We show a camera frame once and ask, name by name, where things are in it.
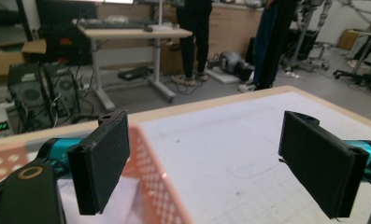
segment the small machine on floor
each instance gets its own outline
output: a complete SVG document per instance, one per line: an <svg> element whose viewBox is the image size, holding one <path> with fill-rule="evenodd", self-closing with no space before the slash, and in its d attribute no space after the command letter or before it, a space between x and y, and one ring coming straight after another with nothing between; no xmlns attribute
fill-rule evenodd
<svg viewBox="0 0 371 224"><path fill-rule="evenodd" d="M241 81L249 80L253 72L252 66L246 63L238 53L232 51L215 54L212 59L207 61L207 69L213 69L217 66L223 72L240 78Z"/></svg>

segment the cardboard box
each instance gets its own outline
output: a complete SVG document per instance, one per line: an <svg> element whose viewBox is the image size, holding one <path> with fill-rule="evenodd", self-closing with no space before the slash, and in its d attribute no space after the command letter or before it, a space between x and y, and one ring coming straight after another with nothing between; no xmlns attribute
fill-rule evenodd
<svg viewBox="0 0 371 224"><path fill-rule="evenodd" d="M26 63L33 53L46 53L46 41L0 45L0 82L7 80L11 64Z"/></svg>
<svg viewBox="0 0 371 224"><path fill-rule="evenodd" d="M351 50L358 35L359 33L354 30L345 30L340 37L339 44L337 46L340 49Z"/></svg>
<svg viewBox="0 0 371 224"><path fill-rule="evenodd" d="M179 40L173 40L172 45L161 44L161 72L165 75L178 75L183 73L182 55Z"/></svg>

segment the white desk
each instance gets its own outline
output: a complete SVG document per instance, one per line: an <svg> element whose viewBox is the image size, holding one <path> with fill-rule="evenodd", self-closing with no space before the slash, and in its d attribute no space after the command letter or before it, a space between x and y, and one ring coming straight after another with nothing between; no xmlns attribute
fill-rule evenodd
<svg viewBox="0 0 371 224"><path fill-rule="evenodd" d="M371 120L292 87L238 94L130 114L143 127L193 223L305 224L329 220L287 165L278 162L284 110L308 114L342 139L371 140ZM0 139L44 143L89 133L97 122ZM350 218L366 223L371 185L362 184Z"/></svg>
<svg viewBox="0 0 371 224"><path fill-rule="evenodd" d="M160 75L160 46L161 38L179 38L192 35L192 32L175 29L171 31L153 31L146 32L138 29L129 30L85 30L79 29L91 39L93 70L96 76L95 92L98 98L103 103L106 111L113 111L115 105L111 102L107 94L104 92L101 83L100 67L108 65L119 65L127 63L144 63L153 62L153 78L150 83L161 91L164 96L171 102L176 96L159 80ZM154 39L153 47L142 48L124 48L124 49L98 49L96 41L104 39Z"/></svg>

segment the computer tower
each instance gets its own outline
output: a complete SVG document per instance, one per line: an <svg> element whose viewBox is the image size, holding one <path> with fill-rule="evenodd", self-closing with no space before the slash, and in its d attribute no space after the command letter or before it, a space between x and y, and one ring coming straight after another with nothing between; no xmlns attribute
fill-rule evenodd
<svg viewBox="0 0 371 224"><path fill-rule="evenodd" d="M43 70L59 118L78 114L78 88L69 67L62 63L45 63Z"/></svg>
<svg viewBox="0 0 371 224"><path fill-rule="evenodd" d="M45 91L38 63L12 64L7 89L26 131L52 127L50 98Z"/></svg>

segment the metal stand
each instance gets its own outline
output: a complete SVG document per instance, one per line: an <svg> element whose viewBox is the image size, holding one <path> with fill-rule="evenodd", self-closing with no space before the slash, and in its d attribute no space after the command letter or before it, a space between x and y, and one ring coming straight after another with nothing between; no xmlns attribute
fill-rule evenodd
<svg viewBox="0 0 371 224"><path fill-rule="evenodd" d="M95 39L91 39L91 47L92 47L92 57L93 57L93 71L95 72L95 82L96 86L94 87L95 94L97 95L98 99L100 99L101 103L104 106L104 109L107 112L112 112L115 110L115 105L109 99L107 94L103 90L103 85L101 83L101 74L100 74L100 64L98 63L98 59L96 56L97 43Z"/></svg>
<svg viewBox="0 0 371 224"><path fill-rule="evenodd" d="M153 77L150 78L150 84L156 90L158 90L171 104L173 99L176 97L176 94L168 89L159 79L160 76L160 54L161 54L161 38L155 38L155 49L154 49L154 61L153 61Z"/></svg>
<svg viewBox="0 0 371 224"><path fill-rule="evenodd" d="M368 52L369 48L371 48L371 38L368 39L368 41L366 42L366 47L363 50L363 54L362 54L360 60L357 62L356 66L354 67L353 71L346 72L346 71L343 71L343 70L336 70L336 71L334 71L335 78L339 79L340 77L353 77L355 79L355 84L360 85L363 82L364 77L361 76L361 75L357 75L357 71L360 68L361 63L365 59L366 53Z"/></svg>
<svg viewBox="0 0 371 224"><path fill-rule="evenodd" d="M286 71L293 71L294 67L299 67L301 69L304 69L310 72L315 72L319 69L317 65L298 60L299 52L301 50L302 44L304 43L305 35L307 34L307 27L310 25L311 19L313 17L313 13L316 9L317 7L307 6L307 16L305 18L305 26L299 36L298 43L296 44L295 52L293 53L293 56L291 57L291 59L289 60L284 59L284 63L286 64L286 68L285 68Z"/></svg>
<svg viewBox="0 0 371 224"><path fill-rule="evenodd" d="M318 58L309 58L307 59L307 63L312 64L313 66L317 66L318 68L322 68L327 71L330 68L330 62L322 58L324 52L329 49L332 45L326 43L319 43L318 47L321 47L321 51Z"/></svg>

